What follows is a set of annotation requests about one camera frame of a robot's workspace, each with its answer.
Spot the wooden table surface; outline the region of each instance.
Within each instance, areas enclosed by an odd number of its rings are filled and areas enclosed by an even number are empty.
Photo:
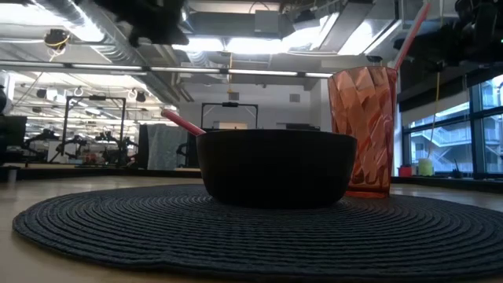
[[[118,270],[81,263],[43,251],[13,234],[14,216],[31,205],[50,197],[99,189],[156,186],[165,184],[202,184],[201,179],[150,177],[92,177],[44,181],[21,181],[9,187],[0,184],[0,283],[153,283],[153,282],[221,282],[188,276]],[[503,211],[503,196],[454,189],[393,185],[392,193],[431,197],[461,204]],[[500,279],[483,282],[502,282]]]

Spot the ceiling light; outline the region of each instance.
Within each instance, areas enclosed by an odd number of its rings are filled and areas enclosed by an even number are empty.
[[[331,73],[306,73],[307,78],[316,78],[316,79],[328,79],[332,76]]]
[[[315,50],[321,46],[321,44],[329,35],[329,32],[332,30],[333,25],[336,23],[337,18],[339,17],[339,13],[333,13],[330,16],[325,16],[320,19],[320,25],[322,26],[318,37],[311,44],[310,50]]]
[[[11,60],[0,60],[0,65],[3,66],[13,66],[13,67],[32,67],[32,68],[64,68],[63,63],[54,62],[23,62],[23,61],[11,61]]]
[[[64,118],[62,117],[44,117],[44,116],[28,116],[27,117],[29,120],[52,120],[52,121],[60,121],[60,122],[63,122],[64,121]],[[68,122],[103,122],[104,124],[108,124],[108,125],[120,125],[121,124],[121,120],[120,119],[98,119],[98,118],[68,118]],[[150,123],[163,123],[163,124],[166,124],[168,126],[172,126],[172,127],[177,127],[177,125],[173,122],[171,122],[170,120],[132,120],[132,119],[125,119],[124,120],[124,126],[133,126],[135,125],[136,123],[147,123],[147,124],[150,124]],[[75,125],[73,126],[72,128],[75,128],[75,129],[84,129],[86,128],[85,126],[80,126],[80,125]]]
[[[230,39],[227,51],[236,54],[278,54],[286,50],[280,39],[250,39],[234,38]]]
[[[70,100],[70,102],[71,102],[71,103],[76,103],[76,102],[77,102],[77,100],[75,100],[75,99],[71,99],[71,100]],[[85,104],[84,102],[81,102],[81,101],[77,102],[77,104],[78,104],[78,105],[80,105],[80,106],[82,106],[82,107],[87,107],[87,106],[89,106],[89,105],[87,105],[87,104]]]
[[[122,70],[122,71],[141,71],[141,66],[121,66],[113,64],[73,64],[74,68],[85,69],[103,69],[103,70]]]
[[[339,55],[360,55],[373,40],[372,26],[364,20],[360,26],[353,31],[343,47],[337,52]]]
[[[222,40],[216,38],[191,38],[186,46],[174,44],[171,47],[187,52],[223,51]]]
[[[377,38],[377,40],[372,43],[365,51],[364,54],[367,55],[371,53],[374,49],[376,49],[388,36],[390,36],[393,31],[395,31],[398,27],[402,25],[402,20],[397,20],[387,31],[385,31],[382,35]]]
[[[86,112],[89,112],[89,113],[92,113],[92,114],[95,114],[95,115],[100,115],[101,114],[101,111],[96,109],[96,108],[86,108]]]
[[[152,67],[154,72],[192,72],[204,74],[219,74],[220,70],[217,68],[184,68],[184,67]]]
[[[136,94],[136,101],[138,102],[145,102],[147,98],[145,97],[145,92],[144,91],[138,91]]]
[[[229,74],[297,76],[297,72],[230,69]]]
[[[37,97],[38,98],[46,98],[47,96],[47,90],[37,90],[37,93],[36,93]]]

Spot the pink spoon handle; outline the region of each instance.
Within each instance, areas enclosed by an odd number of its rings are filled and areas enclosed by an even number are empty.
[[[190,134],[193,135],[200,135],[200,134],[205,134],[206,132],[199,128],[198,126],[190,123],[189,121],[184,120],[182,117],[176,115],[174,112],[164,109],[160,115],[164,118],[168,118],[169,120],[173,121],[173,123],[179,125],[180,127],[186,129]]]

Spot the window frame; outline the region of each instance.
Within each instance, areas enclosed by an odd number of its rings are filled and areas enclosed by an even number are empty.
[[[466,86],[466,76],[464,77],[464,85]],[[449,118],[441,121],[435,121],[436,127],[444,127],[453,125],[456,123],[469,122],[472,131],[472,162],[473,162],[473,174],[467,173],[465,177],[473,177],[474,179],[485,179],[485,178],[503,178],[503,172],[501,173],[488,173],[486,169],[485,162],[485,140],[484,140],[484,127],[483,120],[487,117],[502,115],[503,106],[498,106],[490,109],[483,109],[483,92],[481,89],[481,84],[476,84],[468,89],[469,94],[469,113],[465,116],[458,116],[454,118]],[[428,123],[425,125],[420,125],[417,127],[402,127],[402,163],[411,164],[412,157],[410,151],[410,139],[411,134],[414,132],[422,130],[430,130],[433,123]],[[448,172],[439,172],[435,175],[445,176]]]

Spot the fluorescent light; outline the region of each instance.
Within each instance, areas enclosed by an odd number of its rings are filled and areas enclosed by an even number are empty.
[[[88,19],[84,20],[84,25],[75,25],[68,22],[64,26],[71,31],[72,34],[85,42],[100,42],[105,38],[105,35],[100,29]]]
[[[320,24],[323,26],[321,28],[321,31],[318,35],[318,37],[313,41],[313,44],[311,44],[310,50],[315,50],[321,46],[321,44],[325,41],[327,38],[327,35],[329,35],[329,32],[332,30],[333,25],[336,23],[337,18],[339,17],[339,13],[333,13],[330,16],[325,19],[325,17],[322,17],[320,19]]]
[[[297,76],[297,72],[230,69],[229,74]]]
[[[360,55],[373,40],[372,26],[364,20],[353,34],[347,39],[343,47],[337,52],[339,55]]]
[[[331,76],[333,76],[331,73],[306,73],[307,78],[328,79]]]
[[[278,54],[286,50],[280,39],[230,39],[227,51],[236,54]]]
[[[112,64],[73,64],[74,68],[120,70],[120,71],[141,71],[140,66],[121,66]]]
[[[112,117],[112,118],[116,118],[116,119],[121,119],[120,117],[115,116],[115,115],[113,115],[113,114],[110,114],[110,113],[108,113],[108,112],[103,112],[103,114],[104,114],[104,115],[106,115],[106,116],[108,116],[108,117]]]
[[[76,102],[77,102],[77,100],[75,100],[75,99],[71,99],[71,100],[70,100],[70,102],[71,102],[71,103],[76,103]],[[77,104],[78,104],[78,105],[80,105],[80,106],[82,106],[82,107],[87,107],[87,106],[89,106],[89,105],[87,105],[87,104],[85,104],[84,102],[81,102],[81,101],[77,102]]]
[[[184,68],[184,67],[152,67],[154,72],[192,72],[203,74],[218,74],[220,70],[217,68]]]
[[[382,35],[377,38],[377,40],[372,43],[372,45],[369,46],[364,52],[365,55],[371,53],[374,49],[376,49],[383,41],[390,36],[393,31],[395,31],[398,27],[402,25],[402,20],[397,20],[390,28],[388,28],[387,31],[385,31]]]
[[[63,122],[64,118],[62,117],[44,117],[44,116],[28,116],[29,120],[52,120],[52,121],[60,121]],[[68,118],[68,122],[106,122],[106,124],[110,125],[120,125],[120,119],[97,119],[97,118]],[[163,123],[168,126],[176,127],[176,124],[171,122],[170,120],[133,120],[133,119],[125,119],[124,126],[129,125],[133,126],[136,123]],[[83,129],[85,126],[75,125],[72,128],[75,129]]]
[[[101,114],[100,110],[98,110],[96,108],[91,108],[91,107],[86,108],[86,112],[93,113],[93,114],[96,114],[96,115],[100,115]]]
[[[23,62],[23,61],[0,60],[0,64],[4,66],[14,66],[14,67],[64,68],[64,64],[53,63],[53,62]]]
[[[186,46],[174,44],[171,47],[185,52],[223,51],[222,40],[217,38],[191,38]]]

